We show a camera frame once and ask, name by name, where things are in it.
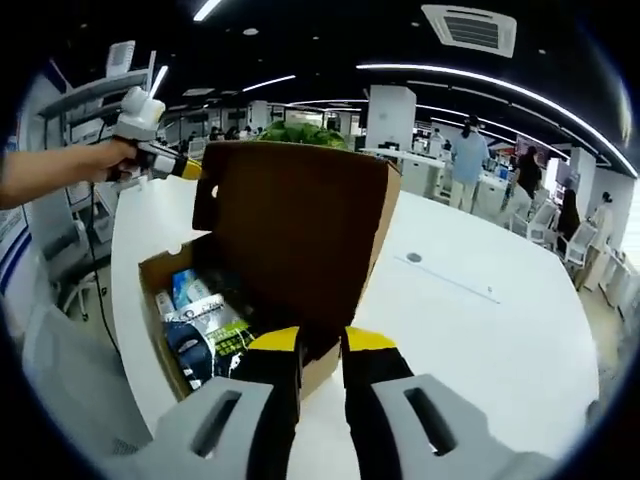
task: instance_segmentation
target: column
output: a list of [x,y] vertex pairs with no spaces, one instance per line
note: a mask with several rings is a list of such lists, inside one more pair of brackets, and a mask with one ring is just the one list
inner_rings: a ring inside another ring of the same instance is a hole
[[372,85],[367,116],[366,148],[377,148],[385,142],[411,150],[416,120],[416,94],[407,87]]
[[351,114],[347,112],[340,112],[340,135],[347,137],[351,134]]
[[247,124],[252,130],[258,127],[267,128],[271,123],[269,118],[269,105],[264,100],[251,102],[247,107]]
[[576,191],[576,203],[580,218],[584,220],[590,213],[589,202],[591,200],[593,178],[596,174],[596,159],[583,148],[574,147],[571,149],[570,165],[580,174],[580,183],[578,183],[578,190]]

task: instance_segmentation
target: blue package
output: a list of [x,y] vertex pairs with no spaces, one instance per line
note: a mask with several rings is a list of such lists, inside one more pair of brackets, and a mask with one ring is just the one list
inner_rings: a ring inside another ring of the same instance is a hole
[[174,273],[171,280],[173,305],[177,310],[211,296],[209,289],[191,268]]

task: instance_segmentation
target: led light strip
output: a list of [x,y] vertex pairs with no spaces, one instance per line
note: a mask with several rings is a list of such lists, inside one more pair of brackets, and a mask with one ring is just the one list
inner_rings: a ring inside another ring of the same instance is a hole
[[[355,102],[368,102],[368,100],[309,100],[309,101],[306,101],[306,102],[290,103],[289,105],[290,106],[301,106],[301,105],[312,104],[312,103],[338,103],[338,102],[343,102],[343,103],[352,102],[352,103],[355,103]],[[432,107],[430,105],[420,105],[420,104],[417,104],[416,107],[417,108],[427,108],[429,110],[436,110],[438,112],[450,113],[452,115],[459,115],[461,117],[468,117],[468,115],[466,113],[457,112],[455,110],[449,110],[449,109],[446,109],[446,108]],[[556,152],[558,155],[561,155],[563,158],[565,158],[567,160],[570,158],[569,155],[567,155],[566,153],[558,150],[557,148],[552,147],[551,145],[549,145],[547,143],[544,143],[543,141],[538,140],[537,138],[532,137],[531,135],[527,135],[524,132],[516,130],[515,128],[507,127],[506,125],[502,125],[500,123],[492,122],[491,120],[487,120],[487,119],[484,119],[484,118],[480,118],[479,120],[481,122],[490,123],[491,125],[494,125],[496,127],[504,128],[505,130],[509,130],[510,132],[513,132],[515,134],[518,134],[518,135],[521,135],[521,136],[523,136],[525,138],[528,138],[529,140],[532,140],[532,141],[534,141],[536,143],[539,143],[540,145],[543,145],[543,146],[547,147],[549,150],[552,150],[552,151]],[[498,138],[505,139],[505,137],[500,137],[499,135],[495,135],[494,134],[493,136],[497,136]]]
[[486,75],[481,75],[479,73],[467,72],[465,70],[458,70],[455,68],[448,67],[438,67],[435,65],[405,65],[405,64],[395,64],[395,63],[374,63],[369,65],[357,65],[356,68],[358,70],[420,70],[427,72],[435,72],[435,73],[446,73],[450,75],[458,75],[461,77],[473,78],[474,80],[480,80],[483,82],[488,82],[493,85],[498,85],[500,87],[504,87],[506,89],[512,90],[514,92],[521,93],[522,95],[526,95],[529,98],[532,98],[548,107],[553,108],[557,112],[561,113],[565,117],[573,120],[575,123],[580,125],[582,128],[587,130],[591,135],[600,140],[610,151],[613,153],[622,164],[627,167],[629,173],[631,173],[635,178],[638,177],[638,172],[635,168],[629,163],[629,161],[625,158],[625,156],[616,148],[616,146],[611,143],[609,140],[605,138],[599,131],[597,131],[594,127],[589,125],[586,121],[578,117],[577,115],[571,113],[566,108],[558,105],[555,102],[552,102],[548,98],[543,97],[542,95],[538,95],[526,88],[520,87],[518,85],[514,85],[509,82],[505,82],[504,80],[498,80],[497,78],[488,77]]
[[221,1],[222,0],[207,0],[207,2],[204,5],[202,5],[202,7],[200,7],[200,10],[198,10],[198,13],[195,14],[195,16],[193,17],[193,21],[194,22],[203,21],[205,18],[209,16],[211,11],[218,6],[218,4]]
[[[458,122],[452,122],[451,120],[445,120],[444,118],[436,118],[436,117],[431,117],[431,120],[434,122],[438,122],[438,123],[448,123],[449,125],[455,125],[457,127],[464,127],[463,123],[458,123]],[[513,143],[515,145],[515,140],[511,140],[510,138],[507,137],[503,137],[502,135],[498,135],[497,133],[491,133],[491,132],[487,132],[486,130],[478,130],[480,133],[484,133],[485,135],[488,135],[489,137],[495,137],[495,138],[499,138],[500,140],[503,140],[507,143]]]
[[[418,108],[427,108],[429,110],[436,110],[438,112],[451,113],[452,115],[459,115],[461,117],[468,117],[468,115],[466,113],[456,112],[455,110],[448,110],[446,108],[432,107],[430,105],[416,105],[416,107],[418,107]],[[543,141],[538,140],[535,137],[532,137],[531,135],[527,135],[526,133],[521,132],[520,130],[516,130],[515,128],[507,127],[506,125],[502,125],[501,123],[492,122],[491,120],[487,120],[486,118],[478,118],[478,120],[480,120],[483,123],[489,123],[491,125],[495,125],[496,127],[504,128],[505,130],[509,130],[510,132],[513,132],[515,134],[521,135],[521,136],[523,136],[525,138],[528,138],[529,140],[533,140],[534,142],[539,143],[540,145],[544,145],[549,150],[552,150],[552,151],[556,152],[558,155],[561,155],[563,158],[565,158],[567,160],[570,158],[569,155],[567,155],[566,153],[558,150],[555,147],[552,147],[551,145],[549,145],[547,143],[544,143]]]
[[266,85],[271,85],[272,83],[284,82],[286,80],[293,80],[296,78],[295,75],[289,75],[288,77],[275,78],[273,80],[269,80],[268,82],[262,82],[257,85],[251,85],[250,87],[243,88],[243,92],[248,92],[249,90],[255,90],[256,88],[264,87]]
[[169,67],[167,67],[166,65],[163,65],[162,67],[160,67],[158,76],[156,77],[155,81],[153,82],[153,86],[149,91],[149,98],[153,98],[155,96],[156,92],[158,91],[158,87],[160,87],[160,84],[162,83],[162,80],[164,79],[164,76],[167,74],[168,70],[169,70]]

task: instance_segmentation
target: cardboard box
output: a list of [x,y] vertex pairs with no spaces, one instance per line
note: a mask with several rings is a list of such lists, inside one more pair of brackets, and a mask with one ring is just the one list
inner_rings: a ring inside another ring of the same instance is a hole
[[301,398],[335,370],[339,335],[378,258],[400,192],[389,163],[353,152],[273,142],[207,147],[193,228],[211,232],[140,264],[158,355],[179,398],[189,393],[154,295],[171,275],[218,266],[240,276],[270,329],[301,327]]

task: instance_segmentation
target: black ceiling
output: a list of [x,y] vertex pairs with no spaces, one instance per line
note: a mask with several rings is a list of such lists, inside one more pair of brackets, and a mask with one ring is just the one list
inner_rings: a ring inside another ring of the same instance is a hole
[[[215,88],[207,97],[220,98],[220,105],[243,106],[251,100],[361,99],[363,89],[374,83],[438,83],[445,87],[409,86],[420,104],[475,113],[547,143],[579,143],[560,131],[558,125],[563,126],[602,153],[613,169],[626,171],[589,132],[521,94],[450,75],[355,68],[363,63],[453,67],[517,84],[559,103],[594,126],[640,170],[637,134],[632,129],[629,136],[621,120],[625,105],[621,98],[628,92],[633,104],[639,80],[632,70],[635,55],[625,58],[621,50],[628,48],[622,32],[633,26],[632,20],[614,16],[612,2],[222,0],[204,22],[194,23],[192,18],[204,1],[112,0],[108,7],[76,1],[67,42],[54,59],[67,79],[80,85],[104,75],[110,44],[135,39],[136,66],[146,65],[151,50],[158,52],[158,66],[169,66],[157,95],[168,106],[211,104],[206,98],[186,101],[182,93],[195,87]],[[423,3],[481,8],[514,17],[518,30],[513,58],[443,46],[420,9]],[[245,36],[247,28],[259,33]],[[242,93],[244,87],[292,74],[297,78]],[[513,102],[553,124],[506,103],[447,86]],[[223,91],[240,93],[222,95]],[[432,113],[418,110],[418,118],[427,119]],[[442,112],[434,116],[460,121]],[[487,126],[487,130],[515,138],[498,127]]]

